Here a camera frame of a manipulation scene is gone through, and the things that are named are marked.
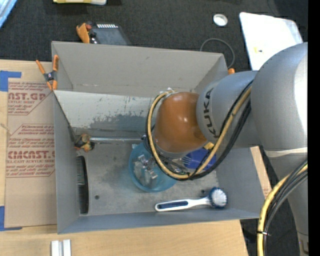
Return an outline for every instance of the blue toothbrush head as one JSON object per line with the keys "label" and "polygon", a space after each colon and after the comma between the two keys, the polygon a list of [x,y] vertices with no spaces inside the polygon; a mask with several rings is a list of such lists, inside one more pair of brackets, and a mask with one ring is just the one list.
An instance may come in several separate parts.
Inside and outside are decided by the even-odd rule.
{"label": "blue toothbrush head", "polygon": [[227,194],[219,187],[213,187],[208,195],[211,206],[222,209],[228,204]]}

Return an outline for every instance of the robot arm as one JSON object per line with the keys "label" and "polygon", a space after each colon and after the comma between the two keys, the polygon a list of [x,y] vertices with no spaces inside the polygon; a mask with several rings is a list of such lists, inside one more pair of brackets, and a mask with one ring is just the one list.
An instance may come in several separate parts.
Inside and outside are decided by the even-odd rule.
{"label": "robot arm", "polygon": [[[212,170],[231,148],[261,145],[278,178],[288,178],[294,170],[308,169],[307,77],[306,42],[277,53],[258,72],[239,72],[213,81],[196,104],[197,96],[188,92],[166,96],[149,140],[155,141],[154,151],[168,158],[180,158],[210,142],[214,147],[207,160],[217,154]],[[169,127],[168,120],[179,125]],[[181,132],[184,125],[189,132]],[[161,168],[170,175],[168,168]],[[201,178],[206,174],[203,169],[181,177]],[[301,255],[308,255],[308,180],[299,183],[288,202]]]}

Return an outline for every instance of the black cable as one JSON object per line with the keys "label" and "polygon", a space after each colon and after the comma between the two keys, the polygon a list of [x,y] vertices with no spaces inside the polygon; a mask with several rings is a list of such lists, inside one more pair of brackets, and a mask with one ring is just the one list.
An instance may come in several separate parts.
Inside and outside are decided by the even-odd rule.
{"label": "black cable", "polygon": [[221,40],[221,39],[219,39],[219,38],[209,38],[209,39],[205,40],[205,41],[202,43],[202,45],[201,45],[201,47],[200,47],[200,52],[202,52],[203,47],[204,47],[205,44],[206,44],[207,42],[209,42],[209,41],[219,41],[219,42],[221,42],[221,43],[223,43],[223,44],[225,44],[226,46],[229,47],[229,49],[230,49],[230,51],[231,51],[231,53],[232,53],[232,61],[231,61],[231,64],[230,64],[227,68],[230,69],[230,68],[233,66],[233,64],[235,63],[235,59],[236,59],[235,52],[234,52],[234,50],[232,49],[232,47],[230,46],[230,44],[228,44],[226,41]]}
{"label": "black cable", "polygon": [[251,86],[252,83],[253,83],[253,80],[247,84],[247,86],[242,90],[242,92],[240,93],[240,95],[236,98],[236,100],[235,100],[234,103],[232,104],[232,106],[231,106],[228,114],[226,115],[225,119],[223,120],[221,129],[220,129],[220,134],[222,133],[223,129],[225,128],[226,122],[228,121],[229,117],[231,116],[232,111],[234,110],[236,104],[237,104],[237,103],[239,102],[239,100],[243,97],[243,95],[247,92],[247,90],[250,88],[250,86]]}
{"label": "black cable", "polygon": [[239,119],[239,122],[237,123],[237,125],[232,133],[232,136],[231,136],[227,146],[225,147],[223,153],[221,154],[221,156],[217,159],[216,162],[214,162],[214,164],[209,169],[207,169],[197,175],[191,175],[189,177],[190,180],[200,179],[200,178],[208,175],[214,169],[216,169],[218,167],[218,165],[226,158],[226,156],[228,155],[228,153],[230,152],[230,150],[234,146],[250,112],[251,112],[251,101],[249,100],[248,103],[246,104],[244,111],[242,112],[241,117]]}
{"label": "black cable", "polygon": [[[242,92],[240,93],[240,95],[237,97],[237,99],[234,101],[234,103],[232,104],[228,114],[226,115],[225,119],[223,120],[223,123],[222,123],[222,126],[221,126],[221,129],[220,129],[220,134],[222,133],[225,125],[226,125],[226,122],[227,120],[230,118],[236,104],[239,102],[239,100],[243,97],[243,95],[247,92],[247,90],[250,88],[251,84],[253,83],[253,80],[251,82],[248,83],[248,85],[242,90]],[[210,154],[210,152],[208,152],[204,158],[201,160],[200,164],[198,165],[198,167],[196,168],[196,170],[191,174],[190,176],[190,179],[192,177],[195,176],[195,173],[199,170],[200,166],[203,164],[203,162],[207,159],[208,155]]]}
{"label": "black cable", "polygon": [[294,179],[296,179],[297,174],[301,171],[301,169],[308,163],[308,159],[306,158],[285,180],[285,182],[282,184],[281,188],[277,192],[277,194],[274,197],[273,202],[277,202],[279,198],[283,196],[284,191],[286,190],[287,186],[293,182]]}
{"label": "black cable", "polygon": [[[268,234],[268,230],[271,224],[272,219],[274,218],[276,212],[278,211],[279,207],[284,203],[284,201],[287,199],[289,194],[295,190],[302,182],[304,182],[308,178],[308,169],[300,174],[298,174],[295,179],[292,181],[292,183],[287,183],[285,188],[283,189],[283,193],[281,194],[281,197],[277,199],[277,202],[274,203],[271,207],[270,212],[268,211],[268,219],[264,226],[264,233]],[[264,256],[267,256],[267,238],[268,235],[265,235],[263,237],[263,253]]]}

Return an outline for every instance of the blue tape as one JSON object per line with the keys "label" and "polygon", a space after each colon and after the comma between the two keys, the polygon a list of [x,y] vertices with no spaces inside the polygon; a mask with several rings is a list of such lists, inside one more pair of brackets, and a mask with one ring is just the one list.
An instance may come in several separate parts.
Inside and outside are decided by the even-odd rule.
{"label": "blue tape", "polygon": [[0,0],[0,28],[6,21],[17,0]]}
{"label": "blue tape", "polygon": [[5,207],[0,206],[0,232],[8,230],[20,230],[21,227],[5,228]]}
{"label": "blue tape", "polygon": [[0,92],[8,91],[9,78],[21,78],[21,72],[2,71],[0,70]]}

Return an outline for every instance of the white object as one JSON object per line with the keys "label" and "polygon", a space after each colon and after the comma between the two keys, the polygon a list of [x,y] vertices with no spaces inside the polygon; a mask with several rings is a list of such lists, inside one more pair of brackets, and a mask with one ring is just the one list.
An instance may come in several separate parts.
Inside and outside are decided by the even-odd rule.
{"label": "white object", "polygon": [[292,20],[247,12],[241,12],[239,18],[253,71],[258,71],[278,52],[303,43]]}
{"label": "white object", "polygon": [[157,212],[167,212],[188,209],[200,205],[211,206],[210,199],[206,196],[201,199],[184,199],[160,202],[157,203],[154,208]]}
{"label": "white object", "polygon": [[53,0],[57,4],[93,4],[105,5],[107,0]]}
{"label": "white object", "polygon": [[218,188],[211,189],[208,196],[200,199],[182,199],[157,203],[154,208],[157,212],[176,211],[188,209],[195,206],[207,205],[212,208],[224,208],[228,203],[226,193]]}
{"label": "white object", "polygon": [[71,240],[51,241],[50,256],[71,256]]}
{"label": "white object", "polygon": [[223,26],[227,25],[227,23],[228,23],[227,17],[224,16],[223,14],[220,14],[220,13],[215,14],[213,16],[212,20],[215,24],[217,24],[220,27],[223,27]]}

